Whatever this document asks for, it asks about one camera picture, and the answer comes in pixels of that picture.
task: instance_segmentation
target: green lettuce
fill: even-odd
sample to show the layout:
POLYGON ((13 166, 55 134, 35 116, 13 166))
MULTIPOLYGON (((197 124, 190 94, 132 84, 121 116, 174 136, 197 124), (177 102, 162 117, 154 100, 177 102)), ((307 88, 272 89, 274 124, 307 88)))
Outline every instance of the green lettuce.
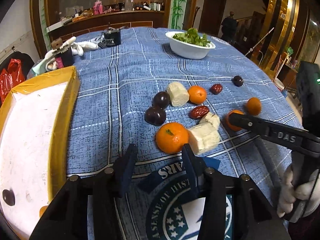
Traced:
POLYGON ((174 39, 178 41, 183 41, 186 43, 203 46, 205 47, 210 41, 207 39, 207 35, 203 34, 202 37, 198 35, 198 31, 195 28, 190 28, 185 33, 177 33, 173 36, 174 39))

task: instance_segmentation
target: wooden door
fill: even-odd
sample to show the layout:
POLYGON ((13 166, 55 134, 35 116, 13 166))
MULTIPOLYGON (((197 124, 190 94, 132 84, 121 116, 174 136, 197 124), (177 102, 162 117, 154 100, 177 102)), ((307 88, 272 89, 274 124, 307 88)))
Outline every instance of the wooden door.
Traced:
POLYGON ((199 32, 217 36, 227 0, 204 0, 199 32))

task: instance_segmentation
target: mandarin orange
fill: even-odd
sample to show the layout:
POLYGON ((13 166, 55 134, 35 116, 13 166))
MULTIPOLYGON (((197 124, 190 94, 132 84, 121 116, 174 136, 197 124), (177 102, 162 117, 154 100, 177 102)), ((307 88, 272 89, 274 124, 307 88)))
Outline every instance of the mandarin orange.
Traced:
POLYGON ((42 208, 40 208, 39 210, 39 217, 41 218, 42 215, 44 214, 44 212, 47 210, 48 206, 43 206, 42 208))
POLYGON ((200 105, 207 99, 207 92, 199 86, 191 86, 188 90, 190 102, 200 105))
POLYGON ((188 143, 189 135, 186 128, 177 122, 169 122, 160 127, 156 133, 156 144, 159 149, 168 154, 175 154, 188 143))
POLYGON ((238 131, 240 131, 242 128, 241 128, 241 127, 238 127, 238 126, 235 126, 235 125, 232 125, 232 124, 229 122, 229 116, 230 116, 232 113, 237 113, 237 114, 244 114, 244 113, 241 112, 240 110, 234 109, 234 110, 231 110, 231 111, 226 115, 226 123, 227 123, 227 125, 230 127, 231 130, 233 130, 233 131, 235 131, 235 132, 238 132, 238 131))
POLYGON ((247 110, 251 115, 258 115, 261 113, 261 102, 258 98, 250 98, 246 104, 247 110))

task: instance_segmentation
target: tablecloth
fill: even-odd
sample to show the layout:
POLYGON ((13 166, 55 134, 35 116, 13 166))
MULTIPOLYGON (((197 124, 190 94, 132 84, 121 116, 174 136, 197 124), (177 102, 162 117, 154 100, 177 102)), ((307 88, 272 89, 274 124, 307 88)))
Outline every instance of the tablecloth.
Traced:
MULTIPOLYGON (((233 132, 223 117, 232 109, 245 112, 247 100, 257 97, 262 103, 260 118, 300 127, 268 76, 235 48, 211 37, 216 48, 204 59, 185 59, 171 51, 167 31, 149 27, 123 29, 121 45, 76 56, 81 86, 70 125, 67 174, 97 174, 112 166, 130 143, 138 146, 130 189, 115 202, 124 239, 196 239, 200 228, 204 200, 188 196, 181 153, 167 155, 157 149, 154 137, 159 127, 144 120, 153 96, 169 83, 178 81, 187 89, 199 85, 208 91, 204 105, 220 117, 221 139, 214 150, 202 156, 220 160, 219 171, 225 175, 249 174, 273 205, 280 177, 291 163, 290 150, 263 141, 249 131, 233 132), (235 75, 244 79, 242 87, 232 83, 235 75), (215 83, 223 85, 218 95, 209 92, 215 83), (146 183, 153 186, 142 190, 139 185, 146 183)), ((101 32, 84 34, 77 41, 100 35, 101 32)), ((191 103, 169 106, 166 122, 179 122, 186 128, 196 125, 197 121, 188 117, 193 108, 191 103)), ((89 210, 88 234, 92 238, 90 217, 89 210)), ((230 227, 231 208, 226 220, 226 227, 230 227)))

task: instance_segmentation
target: red date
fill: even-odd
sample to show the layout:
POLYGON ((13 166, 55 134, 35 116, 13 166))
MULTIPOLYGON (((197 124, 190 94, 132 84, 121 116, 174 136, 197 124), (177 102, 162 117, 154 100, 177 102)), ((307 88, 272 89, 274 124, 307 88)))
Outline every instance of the red date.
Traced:
POLYGON ((200 119, 204 117, 208 112, 209 108, 207 106, 197 106, 190 111, 189 116, 192 119, 200 119))
POLYGON ((222 91, 223 87, 221 84, 214 84, 211 88, 210 91, 214 94, 214 95, 218 95, 221 91, 222 91))

